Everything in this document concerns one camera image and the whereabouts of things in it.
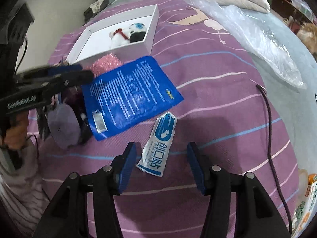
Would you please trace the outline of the person left hand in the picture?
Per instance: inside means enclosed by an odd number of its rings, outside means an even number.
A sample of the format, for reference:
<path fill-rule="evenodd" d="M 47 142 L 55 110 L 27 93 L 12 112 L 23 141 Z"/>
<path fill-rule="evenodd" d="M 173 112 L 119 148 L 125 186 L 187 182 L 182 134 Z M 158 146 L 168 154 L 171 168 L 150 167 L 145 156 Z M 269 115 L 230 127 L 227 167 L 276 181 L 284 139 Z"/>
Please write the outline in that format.
<path fill-rule="evenodd" d="M 29 112 L 25 111 L 17 114 L 16 126 L 7 130 L 3 143 L 8 146 L 10 150 L 20 150 L 26 143 L 28 125 Z"/>

